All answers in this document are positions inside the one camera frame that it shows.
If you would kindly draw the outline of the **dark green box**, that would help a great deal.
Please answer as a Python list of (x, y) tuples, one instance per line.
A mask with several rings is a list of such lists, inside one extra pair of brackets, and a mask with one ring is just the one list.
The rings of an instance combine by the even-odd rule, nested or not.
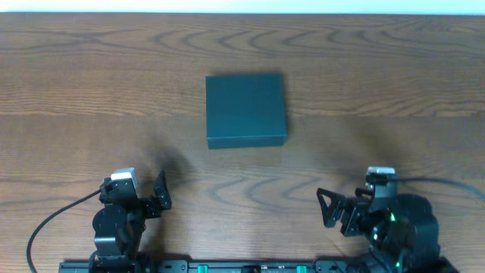
[(209, 149), (282, 146), (286, 142), (281, 74), (207, 76), (205, 87)]

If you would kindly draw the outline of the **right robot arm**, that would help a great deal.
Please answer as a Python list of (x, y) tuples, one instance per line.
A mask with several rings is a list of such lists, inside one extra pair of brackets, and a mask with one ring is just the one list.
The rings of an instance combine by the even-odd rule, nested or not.
[(341, 224), (345, 237), (363, 236), (368, 253), (352, 259), (323, 259), (317, 272), (443, 272), (455, 267), (440, 254), (439, 224), (427, 198), (398, 192), (400, 179), (390, 167), (369, 167), (365, 187), (347, 197), (316, 192), (326, 228)]

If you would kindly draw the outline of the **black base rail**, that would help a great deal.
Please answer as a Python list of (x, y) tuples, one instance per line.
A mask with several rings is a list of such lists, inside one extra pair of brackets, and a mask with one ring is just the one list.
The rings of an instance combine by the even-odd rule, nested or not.
[(345, 273), (383, 272), (378, 264), (363, 261), (317, 260), (314, 262), (187, 262), (186, 260), (163, 260), (139, 263), (124, 267), (103, 266), (100, 262), (62, 262), (59, 273), (89, 272), (145, 272), (145, 273)]

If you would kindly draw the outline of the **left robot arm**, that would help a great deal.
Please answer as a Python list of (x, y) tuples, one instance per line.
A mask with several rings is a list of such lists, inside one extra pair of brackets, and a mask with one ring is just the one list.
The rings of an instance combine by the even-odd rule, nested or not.
[(99, 187), (104, 208), (92, 220), (96, 251), (89, 258), (89, 272), (156, 272), (157, 265), (139, 252), (146, 221), (171, 209), (165, 172), (154, 184), (154, 194), (139, 198), (134, 168), (116, 170)]

